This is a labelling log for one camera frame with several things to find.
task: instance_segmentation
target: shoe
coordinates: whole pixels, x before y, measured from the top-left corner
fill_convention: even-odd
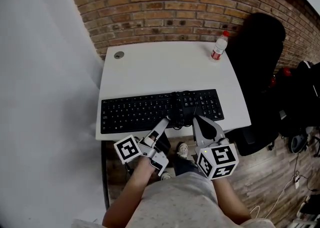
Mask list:
[[[167,171],[164,171],[160,178],[161,180],[171,179],[171,175]]]
[[[188,145],[185,142],[180,142],[177,145],[176,154],[178,154],[181,158],[186,159],[188,157]]]

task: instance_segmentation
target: cable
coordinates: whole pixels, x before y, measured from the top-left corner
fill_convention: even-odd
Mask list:
[[[318,192],[318,191],[319,191],[318,189],[310,189],[309,186],[308,186],[309,178],[311,178],[311,177],[312,177],[312,174],[313,174],[313,170],[312,170],[312,169],[311,169],[311,174],[310,174],[308,177],[305,177],[304,175],[299,174],[299,171],[298,171],[298,170],[297,170],[296,172],[297,172],[297,176],[300,176],[297,181],[299,181],[301,177],[303,177],[304,179],[306,179],[306,187],[307,187],[307,189],[308,189],[309,191],[311,191],[311,192]]]
[[[298,155],[297,155],[297,157],[295,159],[294,173],[293,173],[294,182],[297,183],[300,180],[300,178],[303,177],[303,178],[306,179],[306,187],[307,187],[307,189],[309,191],[311,191],[311,192],[318,192],[319,191],[318,189],[310,189],[309,186],[308,186],[309,178],[312,177],[313,170],[311,169],[311,174],[308,177],[305,177],[304,175],[300,174],[300,172],[298,170],[296,170],[298,158],[299,158],[299,152],[298,152]]]
[[[280,195],[279,195],[278,199],[276,200],[275,204],[274,204],[274,205],[273,205],[273,207],[271,208],[270,212],[265,216],[265,219],[270,215],[270,213],[272,212],[272,210],[274,210],[274,208],[275,208],[275,206],[277,205],[277,203],[278,203],[278,201],[279,201],[279,199],[280,199],[281,195],[284,193],[284,191],[285,191],[285,189],[286,189],[287,185],[288,185],[288,184],[290,184],[290,183],[291,183],[291,181],[292,181],[294,178],[295,178],[295,176],[293,176],[293,177],[290,179],[290,181],[289,181],[289,182],[284,186],[284,188],[283,188],[282,192],[280,193]]]
[[[257,217],[258,217],[258,215],[259,215],[259,212],[260,212],[260,206],[259,205],[257,205],[257,206],[255,206],[251,211],[250,211],[250,214],[256,209],[256,208],[258,208],[258,213],[256,213],[256,216],[255,216],[255,218],[254,219],[256,219]]]

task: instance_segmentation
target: hand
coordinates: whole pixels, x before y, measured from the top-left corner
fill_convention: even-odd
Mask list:
[[[138,165],[135,169],[150,174],[150,176],[156,170],[156,168],[150,164],[150,158],[145,156],[140,157]]]

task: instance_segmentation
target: desk leg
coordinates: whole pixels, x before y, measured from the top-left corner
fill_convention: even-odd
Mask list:
[[[108,192],[108,179],[107,179],[107,141],[101,141],[101,172],[102,172],[102,186],[104,205],[107,210],[110,207],[109,192]]]

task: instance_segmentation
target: leg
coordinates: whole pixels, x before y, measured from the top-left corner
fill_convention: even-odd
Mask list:
[[[197,165],[192,160],[187,159],[187,155],[187,144],[180,142],[177,146],[177,154],[174,156],[173,159],[173,168],[175,176],[182,175],[186,172],[194,172],[204,177],[205,175],[198,170]]]

